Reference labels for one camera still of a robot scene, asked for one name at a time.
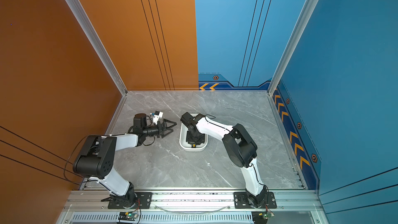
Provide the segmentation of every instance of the brown wall panel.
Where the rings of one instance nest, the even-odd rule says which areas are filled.
[[[0,126],[61,157],[0,129],[0,140],[57,166],[4,142],[0,155],[61,177],[0,157],[11,200],[2,222],[54,223],[77,188],[62,179],[63,159],[85,135],[105,132],[121,95],[65,0],[0,0],[0,9]]]
[[[197,89],[195,0],[80,0],[128,90]]]

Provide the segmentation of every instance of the orange chevron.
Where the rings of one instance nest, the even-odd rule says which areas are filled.
[[[290,143],[292,143],[292,136],[299,138],[296,133],[290,132]]]
[[[283,116],[284,115],[289,116],[289,114],[287,114],[287,112],[282,111],[282,122],[283,122]]]
[[[219,83],[214,84],[213,86],[210,87],[211,90],[215,90],[214,87],[217,86]]]
[[[298,145],[297,143],[295,143],[295,154],[297,155],[297,148],[301,149],[302,151],[304,151],[304,149]]]
[[[301,169],[302,169],[302,163],[303,163],[303,162],[305,162],[306,164],[308,164],[308,166],[311,166],[311,165],[310,165],[310,162],[308,162],[307,159],[305,159],[305,158],[303,158],[303,157],[300,156],[300,168],[301,168]]]
[[[284,107],[285,105],[283,103],[278,103],[278,112],[281,112],[281,106]]]
[[[203,84],[203,86],[199,87],[199,89],[202,89],[203,91],[205,91],[206,89],[204,89],[204,87],[206,87],[208,85],[208,83]]]
[[[276,98],[280,98],[280,95],[275,95],[275,105],[276,105]]]

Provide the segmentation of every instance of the black line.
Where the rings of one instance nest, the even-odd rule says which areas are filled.
[[[266,0],[263,0],[263,4],[262,4],[262,6],[261,6],[261,11],[260,11],[260,16],[258,17],[257,28],[256,28],[256,32],[255,32],[255,34],[254,34],[253,43],[251,44],[251,50],[250,50],[250,55],[249,55],[248,66],[246,67],[245,77],[243,78],[243,84],[242,84],[242,86],[245,84],[246,74],[247,74],[247,72],[248,72],[248,68],[249,68],[249,64],[250,64],[250,57],[251,57],[251,53],[253,52],[254,42],[256,41],[256,35],[257,35],[258,25],[260,24],[261,13],[263,12],[263,7],[264,7],[264,2],[265,2],[265,1],[266,1]]]
[[[45,171],[43,171],[43,170],[41,170],[41,169],[38,169],[38,168],[32,167],[32,166],[30,166],[30,165],[27,165],[26,163],[19,162],[19,161],[15,160],[15,159],[12,159],[12,158],[10,158],[10,157],[6,157],[6,156],[4,156],[4,155],[2,155],[2,154],[0,154],[0,156],[5,157],[5,158],[8,158],[8,159],[10,159],[10,160],[12,160],[12,161],[14,161],[14,162],[17,162],[17,163],[26,165],[27,167],[31,167],[31,168],[33,168],[33,169],[37,169],[38,171],[44,172],[44,173],[46,173],[46,174],[49,174],[49,175],[58,177],[58,176],[53,175],[53,174],[51,174],[51,173],[45,172]]]
[[[238,86],[239,86],[239,84],[240,84],[240,78],[241,78],[241,76],[242,76],[243,64],[245,63],[246,51],[247,51],[247,49],[248,49],[249,38],[250,38],[250,32],[251,32],[251,26],[253,25],[253,19],[254,19],[254,13],[256,12],[257,1],[258,1],[258,0],[256,0],[256,4],[254,5],[253,17],[251,18],[251,24],[250,24],[248,42],[246,43],[246,49],[245,49],[245,55],[243,56],[242,68],[240,69],[240,76],[239,76]]]
[[[367,205],[367,206],[363,206],[363,207],[357,207],[357,208],[349,208],[349,209],[329,212],[329,213],[326,213],[326,214],[333,214],[333,213],[338,213],[338,212],[343,212],[343,211],[348,211],[348,210],[353,210],[353,209],[358,209],[358,208],[372,207],[372,206],[377,206],[377,205],[382,205],[382,204],[387,204],[387,203],[393,203],[393,202],[398,202],[398,200],[389,201],[389,202],[382,202],[382,203],[376,203],[376,204]]]
[[[169,84],[169,89],[171,90],[170,82],[169,82],[169,76],[167,75],[167,70],[166,70],[166,64],[164,63],[162,47],[160,46],[159,35],[158,35],[158,31],[157,31],[157,29],[156,29],[155,18],[153,17],[152,7],[151,7],[151,5],[150,5],[150,1],[149,1],[149,0],[148,0],[148,4],[149,4],[150,13],[151,13],[151,15],[152,15],[153,26],[155,26],[156,37],[158,38],[160,54],[162,55],[162,60],[163,60],[164,72],[166,73],[166,77],[167,77],[167,84]]]
[[[30,142],[29,140],[27,140],[26,138],[21,137],[20,135],[16,134],[15,132],[12,132],[12,131],[10,131],[10,130],[8,130],[8,129],[2,127],[2,126],[0,126],[0,128],[6,130],[6,131],[9,132],[9,133],[14,134],[15,136],[17,136],[17,137],[19,137],[19,138],[22,138],[22,139],[25,140],[26,142],[29,142],[29,143],[31,143],[32,145],[37,146],[37,147],[39,147],[40,149],[45,150],[46,152],[48,152],[48,153],[50,153],[50,154],[52,154],[52,155],[54,155],[54,156],[56,156],[56,157],[58,157],[58,158],[61,158],[61,159],[64,160],[64,161],[66,161],[66,159],[63,159],[62,157],[60,157],[60,156],[58,156],[58,155],[55,155],[54,153],[52,153],[52,152],[50,152],[50,151],[44,149],[43,147],[40,147],[40,146],[38,146],[37,144],[35,144],[35,143],[33,143],[33,142]]]
[[[44,161],[44,162],[50,163],[50,164],[52,164],[53,166],[56,166],[56,167],[58,167],[58,168],[60,168],[60,169],[64,169],[64,168],[62,168],[62,167],[60,167],[60,166],[58,166],[58,165],[56,165],[56,164],[53,164],[52,162],[49,162],[49,161],[47,161],[47,160],[44,160],[44,159],[41,158],[41,157],[38,157],[38,156],[36,156],[36,155],[33,155],[32,153],[29,153],[29,152],[27,152],[27,151],[24,151],[23,149],[20,149],[20,148],[18,148],[18,147],[16,147],[16,146],[13,146],[12,144],[7,143],[6,141],[0,140],[0,142],[3,142],[3,143],[5,143],[5,144],[8,144],[8,145],[11,146],[11,147],[14,147],[14,148],[16,148],[16,149],[18,149],[18,150],[20,150],[20,151],[25,152],[25,153],[28,153],[29,155],[31,155],[31,156],[33,156],[33,157],[36,157],[36,158],[38,158],[38,159],[40,159],[40,160],[42,160],[42,161]]]
[[[254,61],[256,60],[257,51],[258,51],[258,46],[260,45],[261,36],[263,35],[264,26],[266,25],[266,20],[267,20],[267,16],[268,16],[269,7],[270,7],[270,5],[271,5],[271,1],[272,1],[272,0],[270,0],[270,1],[269,1],[269,4],[268,4],[268,9],[267,9],[267,13],[266,13],[266,18],[264,19],[263,29],[261,30],[260,39],[258,40],[257,49],[256,49],[256,54],[254,55],[253,63],[251,64],[251,70],[250,70],[250,74],[249,74],[249,78],[248,78],[248,82],[247,82],[246,86],[249,85],[249,80],[250,80],[250,76],[251,76],[251,71],[253,70]]]
[[[166,47],[166,41],[164,40],[164,34],[163,34],[163,28],[162,28],[162,22],[160,21],[160,15],[159,15],[159,9],[158,9],[158,3],[155,0],[156,4],[156,9],[158,11],[158,17],[159,17],[159,23],[160,23],[160,30],[162,31],[162,36],[163,36],[163,42],[164,42],[164,48],[166,50],[166,57],[167,57],[167,62],[169,63],[169,69],[170,69],[170,76],[172,78],[172,83],[173,83],[173,89],[175,90],[176,88],[174,87],[174,80],[173,80],[173,74],[172,74],[172,68],[170,67],[170,61],[169,61],[169,55],[167,54],[167,47]]]
[[[367,177],[367,178],[365,178],[365,179],[362,179],[362,180],[359,180],[359,181],[356,181],[356,182],[353,182],[353,183],[347,184],[347,185],[345,185],[345,186],[342,186],[342,187],[340,187],[340,188],[337,188],[337,189],[334,189],[334,190],[331,190],[331,191],[328,191],[328,192],[322,193],[322,194],[320,194],[320,196],[321,196],[321,195],[324,195],[324,194],[327,194],[327,193],[330,193],[330,192],[332,192],[332,191],[335,191],[335,190],[338,190],[338,189],[341,189],[341,188],[344,188],[344,187],[347,187],[347,186],[353,185],[353,184],[355,184],[355,183],[362,182],[362,181],[364,181],[364,180],[367,180],[367,179],[369,179],[369,178],[376,177],[376,176],[379,176],[379,175],[381,175],[381,174],[384,174],[384,173],[387,173],[387,172],[393,171],[393,170],[395,170],[395,169],[398,169],[398,167],[395,167],[395,168],[393,168],[393,169],[386,170],[385,172],[381,172],[381,173],[379,173],[379,174],[375,174],[375,175],[373,175],[373,176],[371,176],[371,177]]]
[[[395,187],[395,186],[398,186],[398,184],[391,185],[391,186],[388,186],[388,187],[384,187],[384,188],[381,188],[381,189],[375,189],[375,190],[368,191],[368,192],[361,193],[361,194],[357,194],[357,195],[353,195],[352,197],[357,197],[357,196],[360,196],[360,195],[365,195],[365,194],[368,194],[368,193],[376,192],[376,191],[383,190],[383,189],[392,188],[392,187]],[[338,202],[338,201],[346,200],[346,199],[352,198],[352,197],[346,197],[346,198],[343,198],[343,199],[340,199],[340,200],[335,200],[335,201],[328,202],[328,203],[322,203],[322,205],[326,205],[326,204],[329,204],[329,203],[333,203],[333,202]]]
[[[162,74],[162,69],[160,68],[160,63],[159,63],[158,54],[156,53],[155,43],[153,42],[152,33],[150,32],[149,22],[148,22],[147,14],[145,13],[144,3],[142,2],[142,0],[141,0],[141,4],[142,4],[142,9],[144,10],[145,19],[147,20],[148,30],[149,30],[150,38],[152,39],[152,44],[153,44],[153,49],[155,50],[156,59],[158,60],[160,75],[162,76],[164,89],[167,90],[167,89],[166,89],[166,84],[164,83],[164,78],[163,78],[163,74]]]

